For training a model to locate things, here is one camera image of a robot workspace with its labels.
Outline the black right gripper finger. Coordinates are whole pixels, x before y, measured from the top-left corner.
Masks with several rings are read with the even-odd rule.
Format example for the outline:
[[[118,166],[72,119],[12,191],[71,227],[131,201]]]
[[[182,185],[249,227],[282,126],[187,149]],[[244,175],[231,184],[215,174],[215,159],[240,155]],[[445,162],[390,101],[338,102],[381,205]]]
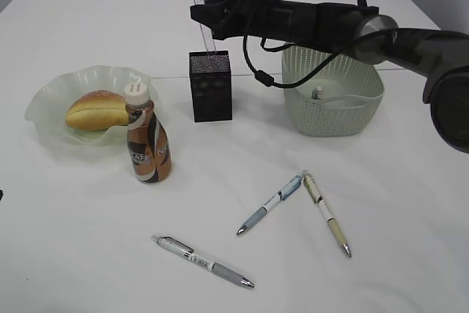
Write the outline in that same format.
[[[220,23],[212,27],[214,40],[226,40],[233,37],[243,37],[246,28],[245,21],[235,21],[228,23]]]
[[[244,0],[205,0],[190,7],[191,19],[209,29],[239,29],[243,24],[240,6]]]

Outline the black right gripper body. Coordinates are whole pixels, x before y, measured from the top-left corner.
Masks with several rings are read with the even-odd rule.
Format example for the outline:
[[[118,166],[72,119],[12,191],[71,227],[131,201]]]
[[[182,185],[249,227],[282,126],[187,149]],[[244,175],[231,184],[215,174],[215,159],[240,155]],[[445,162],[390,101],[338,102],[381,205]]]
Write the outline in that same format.
[[[245,21],[245,34],[273,40],[292,40],[289,28],[293,3],[285,0],[244,0],[240,15]]]

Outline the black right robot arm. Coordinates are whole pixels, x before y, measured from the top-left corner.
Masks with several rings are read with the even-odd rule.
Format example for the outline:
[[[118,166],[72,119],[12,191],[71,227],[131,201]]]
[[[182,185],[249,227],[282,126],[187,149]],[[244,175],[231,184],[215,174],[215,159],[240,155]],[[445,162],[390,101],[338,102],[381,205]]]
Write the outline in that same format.
[[[207,25],[217,40],[241,36],[280,40],[327,53],[318,67],[293,84],[278,84],[252,69],[265,86],[296,88],[342,54],[375,65],[389,61],[426,78],[423,102],[441,138],[468,151],[468,36],[443,30],[400,28],[366,0],[357,4],[285,0],[208,0]]]

